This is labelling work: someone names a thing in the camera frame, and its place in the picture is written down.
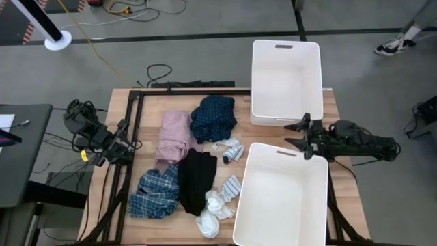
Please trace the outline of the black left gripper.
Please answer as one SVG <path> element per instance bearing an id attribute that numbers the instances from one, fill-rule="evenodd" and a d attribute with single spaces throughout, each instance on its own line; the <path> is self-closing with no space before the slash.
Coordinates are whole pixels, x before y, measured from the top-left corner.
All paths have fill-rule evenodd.
<path id="1" fill-rule="evenodd" d="M 119 132 L 127 133 L 129 122 L 121 119 L 117 124 L 117 130 L 112 133 L 107 128 L 98 128 L 95 133 L 95 153 L 109 156 L 110 163 L 129 163 L 134 159 L 134 150 L 127 149 L 116 152 L 114 147 Z"/>

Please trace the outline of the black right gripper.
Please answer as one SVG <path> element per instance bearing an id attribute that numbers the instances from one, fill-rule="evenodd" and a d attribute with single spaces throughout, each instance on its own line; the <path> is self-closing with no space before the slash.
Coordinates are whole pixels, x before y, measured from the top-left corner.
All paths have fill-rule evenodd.
<path id="1" fill-rule="evenodd" d="M 284 126 L 284 129 L 291 131 L 306 131 L 305 139 L 285 138 L 285 141 L 305 152 L 305 160 L 311 159 L 314 155 L 329 159 L 327 139 L 328 132 L 323 127 L 321 120 L 311 120 L 311 115 L 305 113 L 300 122 Z"/>

